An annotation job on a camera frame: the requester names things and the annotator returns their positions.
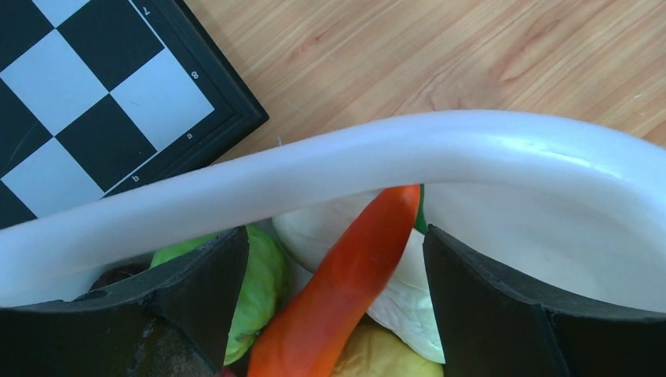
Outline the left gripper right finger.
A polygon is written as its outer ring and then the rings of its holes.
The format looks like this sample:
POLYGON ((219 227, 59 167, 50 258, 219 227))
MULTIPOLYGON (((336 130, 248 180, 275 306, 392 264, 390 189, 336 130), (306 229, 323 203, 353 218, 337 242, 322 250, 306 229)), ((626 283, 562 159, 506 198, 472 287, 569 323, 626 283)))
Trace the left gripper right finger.
POLYGON ((431 225, 423 255, 447 376, 662 376, 665 315, 587 298, 431 225))

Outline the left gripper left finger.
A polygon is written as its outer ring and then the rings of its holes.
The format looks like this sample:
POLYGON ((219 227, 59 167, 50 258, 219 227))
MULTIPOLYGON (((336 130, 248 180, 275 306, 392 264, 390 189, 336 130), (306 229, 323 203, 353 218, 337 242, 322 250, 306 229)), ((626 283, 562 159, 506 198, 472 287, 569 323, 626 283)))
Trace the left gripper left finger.
POLYGON ((1 311, 4 376, 158 376, 189 357, 221 369, 247 266, 238 227, 77 299, 1 311))

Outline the white eggplant toy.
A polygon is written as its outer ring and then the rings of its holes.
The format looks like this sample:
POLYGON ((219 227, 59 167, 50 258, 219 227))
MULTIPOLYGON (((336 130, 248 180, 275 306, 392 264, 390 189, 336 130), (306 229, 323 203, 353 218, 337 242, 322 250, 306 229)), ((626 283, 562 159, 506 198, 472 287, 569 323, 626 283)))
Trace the white eggplant toy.
MULTIPOLYGON (((272 218, 289 254, 293 298, 312 277, 328 250, 376 196, 376 191, 320 203, 272 218)), ((424 235, 413 229, 396 270, 368 315, 427 360, 443 364, 445 355, 434 317, 423 259, 424 235)))

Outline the orange carrot toy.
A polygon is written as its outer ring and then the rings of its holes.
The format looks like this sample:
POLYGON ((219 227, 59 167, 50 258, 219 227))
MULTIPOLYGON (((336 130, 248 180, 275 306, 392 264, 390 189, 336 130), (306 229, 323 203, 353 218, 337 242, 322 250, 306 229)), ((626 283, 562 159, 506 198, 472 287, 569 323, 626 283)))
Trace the orange carrot toy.
POLYGON ((354 328, 393 275, 417 218, 421 188, 383 189, 304 288, 255 342, 249 376, 329 376, 354 328))

